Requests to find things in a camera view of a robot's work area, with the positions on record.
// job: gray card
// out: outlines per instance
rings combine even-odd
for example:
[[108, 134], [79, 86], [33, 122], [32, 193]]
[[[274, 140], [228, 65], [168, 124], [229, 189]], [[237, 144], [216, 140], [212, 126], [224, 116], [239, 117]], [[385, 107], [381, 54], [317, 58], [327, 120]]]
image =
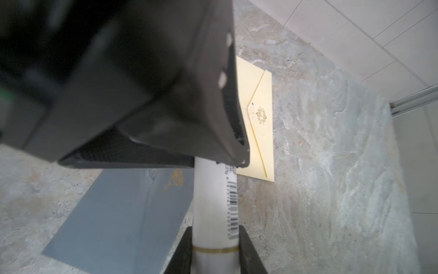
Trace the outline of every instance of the gray card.
[[193, 198], [193, 169], [102, 171], [43, 254], [91, 274], [159, 273]]

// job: marble surface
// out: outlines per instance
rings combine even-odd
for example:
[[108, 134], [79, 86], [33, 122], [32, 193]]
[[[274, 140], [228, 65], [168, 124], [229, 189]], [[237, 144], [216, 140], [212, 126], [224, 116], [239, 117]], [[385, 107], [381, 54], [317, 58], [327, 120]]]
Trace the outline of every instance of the marble surface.
[[[238, 55], [272, 72], [276, 181], [238, 176], [268, 272], [419, 273], [389, 106], [248, 0], [234, 12]], [[0, 273], [83, 273], [39, 253], [99, 172], [0, 146]]]

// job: envelope flap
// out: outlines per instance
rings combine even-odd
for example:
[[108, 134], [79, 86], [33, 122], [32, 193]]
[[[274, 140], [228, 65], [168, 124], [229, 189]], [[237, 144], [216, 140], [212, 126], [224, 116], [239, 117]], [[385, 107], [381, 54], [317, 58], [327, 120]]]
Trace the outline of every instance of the envelope flap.
[[248, 116], [265, 167], [266, 177], [274, 181], [274, 142], [272, 136], [272, 74], [265, 71], [252, 97]]
[[240, 107], [244, 119], [248, 119], [244, 110], [248, 108], [265, 71], [238, 56], [236, 56], [236, 67]]

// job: cream envelope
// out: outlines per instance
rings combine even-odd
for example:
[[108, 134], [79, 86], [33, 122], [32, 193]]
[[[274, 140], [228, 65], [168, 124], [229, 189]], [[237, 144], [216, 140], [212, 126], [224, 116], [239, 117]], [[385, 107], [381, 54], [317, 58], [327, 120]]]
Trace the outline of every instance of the cream envelope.
[[237, 173], [274, 181], [272, 136], [272, 75], [269, 71], [236, 57], [237, 88], [248, 135], [250, 164]]

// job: gold emblem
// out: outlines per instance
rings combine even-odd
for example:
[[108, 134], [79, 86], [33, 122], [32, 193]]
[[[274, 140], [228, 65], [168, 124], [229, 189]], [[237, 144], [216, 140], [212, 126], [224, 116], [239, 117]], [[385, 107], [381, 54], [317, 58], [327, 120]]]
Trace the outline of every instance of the gold emblem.
[[266, 119], [268, 118], [266, 117], [265, 109], [263, 107], [259, 107], [255, 114], [257, 114], [258, 123], [264, 125]]

